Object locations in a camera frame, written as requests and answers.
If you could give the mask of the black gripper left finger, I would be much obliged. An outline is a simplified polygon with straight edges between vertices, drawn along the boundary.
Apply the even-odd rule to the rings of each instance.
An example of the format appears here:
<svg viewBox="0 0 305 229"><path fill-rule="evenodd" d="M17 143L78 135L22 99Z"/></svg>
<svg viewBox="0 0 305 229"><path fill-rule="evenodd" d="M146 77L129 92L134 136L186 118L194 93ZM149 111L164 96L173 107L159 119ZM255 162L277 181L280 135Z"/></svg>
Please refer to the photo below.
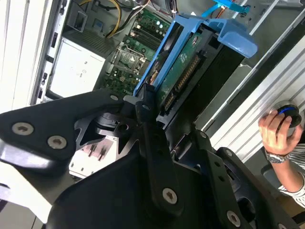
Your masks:
<svg viewBox="0 0 305 229"><path fill-rule="evenodd" d="M165 133L156 124L155 102L154 88L145 85L135 103L101 89L3 113L0 158L57 175L67 169L77 149L107 135L119 139L114 162L144 147L169 151Z"/></svg>

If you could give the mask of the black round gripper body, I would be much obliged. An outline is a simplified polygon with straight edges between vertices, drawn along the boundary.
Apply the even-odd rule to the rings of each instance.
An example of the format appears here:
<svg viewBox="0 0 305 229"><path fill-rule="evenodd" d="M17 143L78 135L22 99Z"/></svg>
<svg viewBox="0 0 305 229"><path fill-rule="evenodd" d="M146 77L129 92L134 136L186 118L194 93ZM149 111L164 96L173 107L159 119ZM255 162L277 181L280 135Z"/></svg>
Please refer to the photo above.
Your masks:
<svg viewBox="0 0 305 229"><path fill-rule="evenodd" d="M192 170L167 148L144 147L65 190L48 217L49 229L220 228L212 170L224 164L205 150Z"/></svg>

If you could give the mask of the person's hand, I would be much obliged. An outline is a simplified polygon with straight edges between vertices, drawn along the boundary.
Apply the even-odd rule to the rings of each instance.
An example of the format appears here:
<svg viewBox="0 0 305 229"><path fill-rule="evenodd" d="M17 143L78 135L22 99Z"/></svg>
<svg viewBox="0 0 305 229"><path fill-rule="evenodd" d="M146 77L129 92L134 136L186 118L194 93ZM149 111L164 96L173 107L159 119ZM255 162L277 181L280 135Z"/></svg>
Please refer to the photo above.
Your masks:
<svg viewBox="0 0 305 229"><path fill-rule="evenodd" d="M299 143L302 136L302 126L298 125L291 135L288 135L292 118L278 114L276 110L259 120L258 126L265 150L268 153L285 156Z"/></svg>

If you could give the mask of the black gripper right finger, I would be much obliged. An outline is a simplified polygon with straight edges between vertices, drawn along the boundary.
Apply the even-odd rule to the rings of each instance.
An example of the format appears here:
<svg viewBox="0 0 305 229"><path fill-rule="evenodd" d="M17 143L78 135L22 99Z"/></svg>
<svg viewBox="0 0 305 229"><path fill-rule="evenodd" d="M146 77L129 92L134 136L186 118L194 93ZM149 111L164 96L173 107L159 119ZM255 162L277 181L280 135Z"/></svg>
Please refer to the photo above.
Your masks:
<svg viewBox="0 0 305 229"><path fill-rule="evenodd" d="M195 165L208 179L213 202L208 211L215 213L215 229L297 229L299 226L283 210L228 148L213 150L208 136L192 130Z"/></svg>

